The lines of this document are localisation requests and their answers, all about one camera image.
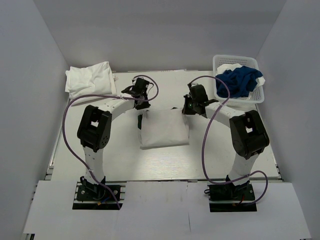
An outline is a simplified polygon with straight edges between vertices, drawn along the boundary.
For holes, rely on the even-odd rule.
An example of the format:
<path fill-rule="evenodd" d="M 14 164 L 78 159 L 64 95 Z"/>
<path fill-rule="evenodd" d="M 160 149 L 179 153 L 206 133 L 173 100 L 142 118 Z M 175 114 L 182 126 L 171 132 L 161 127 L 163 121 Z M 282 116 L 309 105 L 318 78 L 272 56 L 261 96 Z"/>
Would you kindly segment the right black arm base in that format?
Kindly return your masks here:
<path fill-rule="evenodd" d="M 253 186 L 247 186 L 236 190 L 231 184 L 210 184 L 204 190 L 209 199 L 209 210 L 211 213 L 240 213 L 256 212 L 256 200 Z"/>

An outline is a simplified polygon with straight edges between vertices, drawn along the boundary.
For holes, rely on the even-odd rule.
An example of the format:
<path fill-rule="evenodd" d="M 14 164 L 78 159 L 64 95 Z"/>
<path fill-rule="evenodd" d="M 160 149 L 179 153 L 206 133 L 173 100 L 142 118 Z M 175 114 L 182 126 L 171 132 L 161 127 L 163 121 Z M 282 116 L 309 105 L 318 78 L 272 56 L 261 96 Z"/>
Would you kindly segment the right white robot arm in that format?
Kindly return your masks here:
<path fill-rule="evenodd" d="M 228 127 L 235 151 L 233 166 L 226 177 L 226 195 L 236 200 L 249 184 L 250 174 L 258 156 L 270 144 L 267 131 L 256 110 L 242 111 L 209 100 L 203 85 L 188 84 L 189 93 L 184 96 L 184 115 L 199 115 L 209 120 L 201 149 L 204 164 L 205 144 L 213 121 Z"/>

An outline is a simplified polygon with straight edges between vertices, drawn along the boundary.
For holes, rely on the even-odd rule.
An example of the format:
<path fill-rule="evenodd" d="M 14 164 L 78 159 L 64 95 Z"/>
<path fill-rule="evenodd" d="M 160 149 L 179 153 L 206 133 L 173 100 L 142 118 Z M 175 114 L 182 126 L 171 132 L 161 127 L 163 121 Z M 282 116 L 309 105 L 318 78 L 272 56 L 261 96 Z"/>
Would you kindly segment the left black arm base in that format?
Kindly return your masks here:
<path fill-rule="evenodd" d="M 120 207 L 122 207 L 126 186 L 124 183 L 111 183 L 107 185 L 115 195 Z M 119 210 L 119 207 L 114 200 L 112 194 L 108 190 L 102 191 L 102 196 L 93 197 L 89 191 L 78 182 L 75 189 L 74 200 L 72 205 L 73 210 Z"/>

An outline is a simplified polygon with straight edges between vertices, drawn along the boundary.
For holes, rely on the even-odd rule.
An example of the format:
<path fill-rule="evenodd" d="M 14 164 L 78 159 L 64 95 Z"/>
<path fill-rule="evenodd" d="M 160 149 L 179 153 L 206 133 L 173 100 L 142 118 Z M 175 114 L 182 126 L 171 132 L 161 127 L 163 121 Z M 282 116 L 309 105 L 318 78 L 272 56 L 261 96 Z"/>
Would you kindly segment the folded white t-shirt stack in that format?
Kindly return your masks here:
<path fill-rule="evenodd" d="M 88 67 L 73 67 L 65 71 L 65 92 L 71 100 L 83 95 L 116 95 L 116 85 L 108 61 Z"/>

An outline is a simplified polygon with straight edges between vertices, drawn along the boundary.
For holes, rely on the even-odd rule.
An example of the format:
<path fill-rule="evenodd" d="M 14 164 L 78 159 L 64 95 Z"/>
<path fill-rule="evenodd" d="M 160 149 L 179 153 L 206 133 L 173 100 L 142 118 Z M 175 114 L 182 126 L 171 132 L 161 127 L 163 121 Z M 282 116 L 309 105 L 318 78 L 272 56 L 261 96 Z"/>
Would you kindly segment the white plastic basket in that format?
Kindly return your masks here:
<path fill-rule="evenodd" d="M 218 54 L 212 58 L 212 72 L 214 76 L 222 74 L 222 70 L 234 70 L 239 66 L 259 70 L 258 62 L 252 57 Z M 263 86 L 257 84 L 253 92 L 249 93 L 248 97 L 230 98 L 226 104 L 229 106 L 255 105 L 262 103 L 264 99 Z"/>

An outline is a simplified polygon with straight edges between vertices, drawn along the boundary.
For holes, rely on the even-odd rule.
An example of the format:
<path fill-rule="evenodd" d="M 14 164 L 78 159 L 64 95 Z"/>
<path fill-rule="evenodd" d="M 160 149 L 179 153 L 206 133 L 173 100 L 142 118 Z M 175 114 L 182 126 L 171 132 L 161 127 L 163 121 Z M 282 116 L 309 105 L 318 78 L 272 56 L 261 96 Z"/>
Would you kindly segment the white and green raglan t-shirt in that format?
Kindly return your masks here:
<path fill-rule="evenodd" d="M 144 110 L 137 116 L 137 128 L 142 149 L 189 144 L 189 123 L 180 108 Z"/>

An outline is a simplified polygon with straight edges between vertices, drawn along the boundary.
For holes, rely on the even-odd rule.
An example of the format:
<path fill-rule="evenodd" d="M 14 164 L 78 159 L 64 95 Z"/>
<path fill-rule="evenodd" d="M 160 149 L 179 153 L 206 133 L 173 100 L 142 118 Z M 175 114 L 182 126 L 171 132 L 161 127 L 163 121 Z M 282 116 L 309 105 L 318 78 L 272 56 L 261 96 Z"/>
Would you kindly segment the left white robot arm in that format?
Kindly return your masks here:
<path fill-rule="evenodd" d="M 85 175 L 80 182 L 96 200 L 103 198 L 106 193 L 103 148 L 110 140 L 112 121 L 128 110 L 142 110 L 151 106 L 147 94 L 151 83 L 141 77 L 132 83 L 133 85 L 125 88 L 122 93 L 134 99 L 120 97 L 100 106 L 88 105 L 80 121 L 77 137 L 83 147 L 86 164 Z"/>

